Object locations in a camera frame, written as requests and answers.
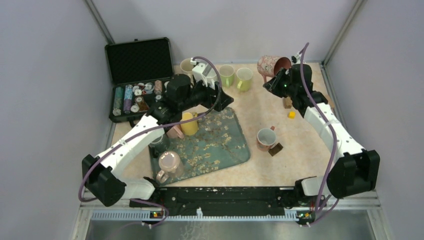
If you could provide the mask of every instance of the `small pink mug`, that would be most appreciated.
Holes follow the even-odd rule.
[[[184,133],[181,130],[181,126],[179,124],[173,126],[171,129],[169,129],[168,132],[166,133],[166,135],[170,139],[176,139],[176,138],[183,139],[184,138]]]
[[[291,67],[292,62],[285,56],[264,55],[257,61],[257,71],[262,75],[265,83],[267,83],[267,77],[275,77],[281,68],[290,69]]]
[[[256,146],[262,152],[266,152],[276,143],[277,135],[274,132],[276,127],[262,128],[256,135]]]

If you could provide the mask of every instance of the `light green mug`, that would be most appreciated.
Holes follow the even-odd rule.
[[[235,85],[240,92],[247,92],[251,89],[253,71],[250,68],[242,67],[237,70]]]
[[[223,65],[219,68],[219,75],[221,76],[222,86],[229,87],[234,82],[235,71],[234,67],[230,65]]]

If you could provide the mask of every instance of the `white wall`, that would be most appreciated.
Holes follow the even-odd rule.
[[[0,239],[68,239],[110,126],[106,41],[82,0],[0,9]]]
[[[93,0],[115,42],[168,37],[173,60],[324,59],[355,0]]]
[[[329,66],[350,133],[381,162],[377,192],[397,239],[423,239],[424,2],[367,1]]]

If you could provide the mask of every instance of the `pink and white mug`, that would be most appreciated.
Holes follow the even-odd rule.
[[[290,69],[291,67],[292,62],[285,56],[264,55],[257,61],[257,71],[262,75],[265,83],[267,77],[275,77],[281,68]]]

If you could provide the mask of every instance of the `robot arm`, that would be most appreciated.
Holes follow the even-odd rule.
[[[330,151],[333,148],[334,139],[329,125],[331,124],[334,128],[337,139],[336,153],[333,167],[328,174],[322,194],[344,198],[373,190],[376,187],[380,156],[375,150],[365,150],[346,131],[333,114],[323,94],[313,91],[312,70],[309,65],[304,64],[303,73],[306,87],[329,122],[326,123],[323,120],[318,110],[308,98],[302,84],[299,55],[292,57],[292,61],[296,64],[291,69],[282,68],[263,87],[278,97],[290,97],[293,107],[313,126]],[[323,176],[320,176],[301,179],[296,182],[296,187],[301,189],[304,196],[317,196],[323,178]]]
[[[205,70],[208,67],[207,64],[198,64],[195,61],[193,63],[196,65],[193,68],[196,78],[193,86],[187,75],[174,75],[167,84],[162,100],[153,104],[131,131],[96,157],[89,154],[82,160],[82,175],[85,176],[99,158],[105,157],[89,175],[85,187],[106,207],[115,204],[124,194],[125,198],[137,197],[147,200],[155,190],[151,182],[139,179],[132,180],[134,184],[131,188],[132,192],[125,192],[127,184],[120,179],[127,165],[151,142],[165,134],[167,129],[158,128],[137,137],[134,135],[143,130],[179,122],[183,111],[199,104],[209,109],[217,102],[214,110],[221,111],[234,101],[216,86],[218,83],[207,81],[204,74],[207,76],[211,70],[211,68]]]

